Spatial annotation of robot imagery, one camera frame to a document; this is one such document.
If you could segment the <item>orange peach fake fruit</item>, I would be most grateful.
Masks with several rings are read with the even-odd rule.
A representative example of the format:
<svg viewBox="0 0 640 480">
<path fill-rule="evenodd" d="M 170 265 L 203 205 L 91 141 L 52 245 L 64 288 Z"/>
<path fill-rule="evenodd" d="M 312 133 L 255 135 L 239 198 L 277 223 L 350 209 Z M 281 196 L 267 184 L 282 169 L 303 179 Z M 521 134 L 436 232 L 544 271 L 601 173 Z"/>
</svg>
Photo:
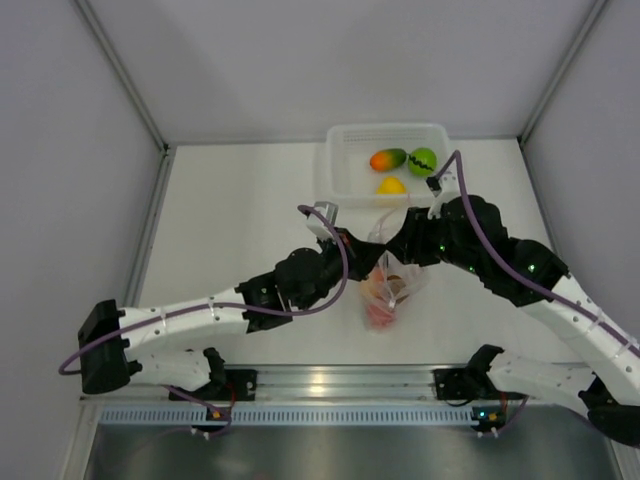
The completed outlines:
<svg viewBox="0 0 640 480">
<path fill-rule="evenodd" d="M 383 299 L 387 295 L 387 279 L 383 269 L 376 266 L 368 278 L 361 283 L 362 294 L 368 297 Z"/>
</svg>

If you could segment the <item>dark purple fake plum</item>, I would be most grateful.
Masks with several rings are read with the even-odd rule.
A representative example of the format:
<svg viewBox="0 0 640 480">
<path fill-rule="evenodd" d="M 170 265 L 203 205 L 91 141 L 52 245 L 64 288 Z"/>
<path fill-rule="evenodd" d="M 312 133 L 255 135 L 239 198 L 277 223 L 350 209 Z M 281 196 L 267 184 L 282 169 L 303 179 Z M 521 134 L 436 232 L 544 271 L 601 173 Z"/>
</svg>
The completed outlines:
<svg viewBox="0 0 640 480">
<path fill-rule="evenodd" d="M 404 279 L 397 275 L 390 275 L 387 278 L 387 283 L 391 294 L 395 297 L 399 297 L 406 287 Z"/>
</svg>

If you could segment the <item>green fake apple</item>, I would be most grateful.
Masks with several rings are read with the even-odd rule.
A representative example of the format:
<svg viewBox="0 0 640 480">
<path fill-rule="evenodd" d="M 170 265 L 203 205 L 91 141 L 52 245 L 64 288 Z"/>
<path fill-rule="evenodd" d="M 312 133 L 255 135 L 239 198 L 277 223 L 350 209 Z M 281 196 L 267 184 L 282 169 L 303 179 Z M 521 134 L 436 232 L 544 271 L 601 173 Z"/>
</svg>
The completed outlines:
<svg viewBox="0 0 640 480">
<path fill-rule="evenodd" d="M 408 155 L 408 170 L 416 177 L 424 178 L 433 175 L 436 172 L 437 165 L 437 155 L 429 148 L 420 147 Z"/>
</svg>

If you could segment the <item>orange green fake mango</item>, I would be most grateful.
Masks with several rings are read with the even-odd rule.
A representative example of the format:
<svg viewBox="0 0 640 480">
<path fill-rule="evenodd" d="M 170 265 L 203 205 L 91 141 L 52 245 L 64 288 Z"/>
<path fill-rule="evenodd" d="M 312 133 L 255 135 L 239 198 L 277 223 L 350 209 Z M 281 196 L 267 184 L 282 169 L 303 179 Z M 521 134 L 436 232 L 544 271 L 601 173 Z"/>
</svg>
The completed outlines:
<svg viewBox="0 0 640 480">
<path fill-rule="evenodd" d="M 401 167 L 407 159 L 407 152 L 401 148 L 385 149 L 374 153 L 369 166 L 376 172 L 388 172 Z"/>
</svg>

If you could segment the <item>red fake strawberry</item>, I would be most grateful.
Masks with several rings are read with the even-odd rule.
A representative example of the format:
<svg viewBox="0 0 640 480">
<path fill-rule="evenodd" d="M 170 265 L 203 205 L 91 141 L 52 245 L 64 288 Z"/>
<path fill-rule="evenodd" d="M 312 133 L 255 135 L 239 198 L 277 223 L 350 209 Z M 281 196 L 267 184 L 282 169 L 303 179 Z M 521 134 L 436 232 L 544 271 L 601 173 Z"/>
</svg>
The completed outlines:
<svg viewBox="0 0 640 480">
<path fill-rule="evenodd" d="M 371 329 L 384 330 L 396 323 L 395 310 L 386 304 L 368 304 L 364 312 L 367 325 Z"/>
</svg>

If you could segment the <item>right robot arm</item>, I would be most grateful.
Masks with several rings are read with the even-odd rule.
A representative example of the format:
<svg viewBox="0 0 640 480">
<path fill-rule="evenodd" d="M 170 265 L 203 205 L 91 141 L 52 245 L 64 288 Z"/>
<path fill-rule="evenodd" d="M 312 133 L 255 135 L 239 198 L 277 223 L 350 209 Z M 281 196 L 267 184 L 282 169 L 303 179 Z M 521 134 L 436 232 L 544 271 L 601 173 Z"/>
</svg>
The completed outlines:
<svg viewBox="0 0 640 480">
<path fill-rule="evenodd" d="M 584 363 L 560 367 L 483 345 L 464 368 L 472 398 L 497 392 L 567 408 L 620 444 L 639 444 L 639 343 L 582 289 L 543 244 L 508 234 L 499 209 L 471 195 L 440 210 L 410 208 L 386 244 L 405 265 L 454 265 L 492 294 L 539 321 Z"/>
</svg>

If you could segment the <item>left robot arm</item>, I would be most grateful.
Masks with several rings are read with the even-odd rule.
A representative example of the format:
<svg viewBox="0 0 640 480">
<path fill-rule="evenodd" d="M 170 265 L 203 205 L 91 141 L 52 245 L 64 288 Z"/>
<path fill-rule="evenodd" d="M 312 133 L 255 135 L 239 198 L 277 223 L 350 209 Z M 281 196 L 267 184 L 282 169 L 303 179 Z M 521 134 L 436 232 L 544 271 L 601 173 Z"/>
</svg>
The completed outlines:
<svg viewBox="0 0 640 480">
<path fill-rule="evenodd" d="M 368 277 L 385 251 L 346 229 L 319 245 L 296 249 L 272 271 L 207 298 L 154 308 L 97 303 L 77 335 L 83 393 L 144 384 L 219 397 L 226 376 L 213 338 L 271 330 L 329 308 L 348 281 Z"/>
</svg>

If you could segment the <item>clear zip top bag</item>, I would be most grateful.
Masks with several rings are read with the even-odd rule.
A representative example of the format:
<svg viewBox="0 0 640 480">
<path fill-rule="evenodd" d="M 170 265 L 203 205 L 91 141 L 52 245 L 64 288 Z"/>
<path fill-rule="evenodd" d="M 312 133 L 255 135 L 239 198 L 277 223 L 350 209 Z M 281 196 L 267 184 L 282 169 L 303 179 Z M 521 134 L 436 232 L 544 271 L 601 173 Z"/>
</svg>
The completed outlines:
<svg viewBox="0 0 640 480">
<path fill-rule="evenodd" d="M 416 294 L 428 283 L 426 267 L 404 265 L 384 252 L 368 278 L 359 284 L 364 325 L 372 332 L 394 327 Z"/>
</svg>

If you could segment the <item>yellow fake pepper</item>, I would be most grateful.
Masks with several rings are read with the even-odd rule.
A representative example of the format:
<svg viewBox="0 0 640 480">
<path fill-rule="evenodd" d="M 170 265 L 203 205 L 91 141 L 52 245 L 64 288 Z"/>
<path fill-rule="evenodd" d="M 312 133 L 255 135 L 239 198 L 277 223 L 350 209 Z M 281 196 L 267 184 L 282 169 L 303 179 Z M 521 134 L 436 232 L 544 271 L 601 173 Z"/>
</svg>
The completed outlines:
<svg viewBox="0 0 640 480">
<path fill-rule="evenodd" d="M 405 195 L 407 193 L 405 185 L 396 177 L 386 177 L 378 186 L 378 195 Z"/>
</svg>

